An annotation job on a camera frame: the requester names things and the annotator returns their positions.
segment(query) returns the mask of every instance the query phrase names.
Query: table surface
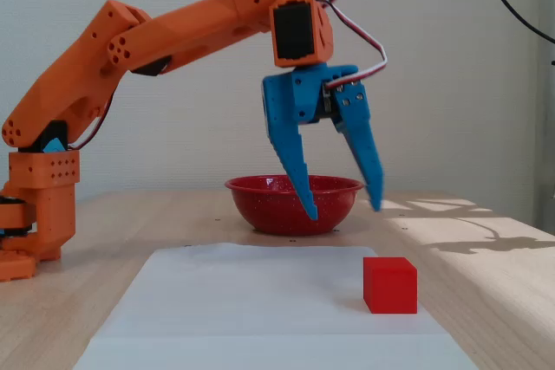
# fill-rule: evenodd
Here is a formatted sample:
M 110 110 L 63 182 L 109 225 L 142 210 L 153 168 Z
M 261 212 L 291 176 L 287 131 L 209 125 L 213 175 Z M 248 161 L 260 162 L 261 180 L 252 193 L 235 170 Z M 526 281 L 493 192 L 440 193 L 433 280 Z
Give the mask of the table surface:
M 419 270 L 421 303 L 479 368 L 555 368 L 554 236 L 411 192 L 388 195 L 380 213 L 360 198 L 325 236 L 271 237 L 252 230 L 228 191 L 114 192 L 79 204 L 62 260 L 0 284 L 0 368 L 72 368 L 154 250 L 216 242 L 405 256 Z

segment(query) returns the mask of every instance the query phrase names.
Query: wire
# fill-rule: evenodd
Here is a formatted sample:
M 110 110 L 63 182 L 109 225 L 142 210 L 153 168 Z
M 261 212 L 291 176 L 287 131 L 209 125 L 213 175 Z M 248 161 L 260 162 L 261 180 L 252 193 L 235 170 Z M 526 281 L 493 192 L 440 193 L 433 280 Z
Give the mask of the wire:
M 534 28 L 524 17 L 522 17 L 519 12 L 517 12 L 513 6 L 507 0 L 501 0 L 503 4 L 506 6 L 507 9 L 511 11 L 511 13 L 516 17 L 523 25 L 525 25 L 529 30 L 534 32 L 535 34 L 541 36 L 542 38 L 546 39 L 551 43 L 555 43 L 555 39 L 551 38 L 549 35 L 543 33 L 541 30 Z
M 386 67 L 386 65 L 388 65 L 388 56 L 385 52 L 385 48 L 383 47 L 383 45 L 378 40 L 376 40 L 371 34 L 369 34 L 367 31 L 361 28 L 361 26 L 356 24 L 347 15 L 341 12 L 337 8 L 337 6 L 334 5 L 334 2 L 336 0 L 317 0 L 317 1 L 323 3 L 323 7 L 327 7 L 327 6 L 331 7 L 342 23 L 344 23 L 348 28 L 350 28 L 353 32 L 359 35 L 364 41 L 368 42 L 375 49 L 377 49 L 380 52 L 380 55 L 382 56 L 382 62 L 379 62 L 370 68 L 366 68 L 354 74 L 345 75 L 344 77 L 340 77 L 334 81 L 327 82 L 326 84 L 324 84 L 326 89 L 333 89 L 343 84 L 347 84 L 349 82 L 357 82 L 357 81 L 363 80 L 367 77 L 370 77 L 371 75 L 374 75 L 378 71 L 383 70 Z
M 90 135 L 83 142 L 81 142 L 77 146 L 69 145 L 68 149 L 70 151 L 79 151 L 79 150 L 81 150 L 85 145 L 87 145 L 87 143 L 89 143 L 92 139 L 95 138 L 98 131 L 101 130 L 102 123 L 104 123 L 104 120 L 106 119 L 106 116 L 108 116 L 108 112 L 110 111 L 110 107 L 112 106 L 112 100 L 114 99 L 114 93 L 115 93 L 115 90 L 112 93 L 112 95 L 110 95 L 108 103 L 106 104 L 106 107 L 104 108 L 104 113 L 102 114 L 101 118 L 98 119 L 98 121 L 96 122 L 95 128 L 90 133 Z

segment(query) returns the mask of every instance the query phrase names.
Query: red plastic bowl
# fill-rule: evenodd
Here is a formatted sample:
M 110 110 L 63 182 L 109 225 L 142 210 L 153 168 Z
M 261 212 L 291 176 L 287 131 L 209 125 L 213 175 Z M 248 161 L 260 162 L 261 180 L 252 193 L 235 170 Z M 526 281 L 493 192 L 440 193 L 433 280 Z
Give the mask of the red plastic bowl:
M 287 175 L 235 178 L 225 186 L 243 218 L 256 230 L 281 236 L 315 236 L 332 231 L 349 214 L 359 181 L 338 177 L 309 176 L 318 220 L 304 211 Z

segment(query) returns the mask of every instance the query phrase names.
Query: black cable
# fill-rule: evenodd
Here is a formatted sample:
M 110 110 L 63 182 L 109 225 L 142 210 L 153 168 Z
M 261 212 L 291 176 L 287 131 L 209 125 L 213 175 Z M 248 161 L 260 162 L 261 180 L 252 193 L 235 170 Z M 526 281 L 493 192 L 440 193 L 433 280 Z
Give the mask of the black cable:
M 509 2 L 507 2 L 507 0 L 501 0 L 501 2 L 503 2 L 503 4 L 506 6 L 507 9 L 509 9 L 511 11 L 511 13 L 514 15 L 514 17 L 516 17 L 517 19 L 519 19 L 519 21 L 522 22 L 523 25 L 525 25 L 529 30 L 531 30 L 532 32 L 536 33 L 537 35 L 541 36 L 542 38 L 546 39 L 547 41 L 551 42 L 551 43 L 555 43 L 555 39 L 551 38 L 549 35 L 544 34 L 541 30 L 534 28 L 530 23 L 528 23 L 526 21 L 526 19 L 524 17 L 522 17 L 521 15 L 519 15 L 519 12 L 517 12 Z

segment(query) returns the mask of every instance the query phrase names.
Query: white sheet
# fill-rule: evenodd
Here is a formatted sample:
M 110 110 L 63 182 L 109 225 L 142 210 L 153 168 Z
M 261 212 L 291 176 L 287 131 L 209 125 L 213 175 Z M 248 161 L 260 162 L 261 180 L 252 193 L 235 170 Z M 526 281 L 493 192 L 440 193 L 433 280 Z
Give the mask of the white sheet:
M 155 252 L 75 369 L 474 369 L 417 315 L 372 315 L 362 247 Z

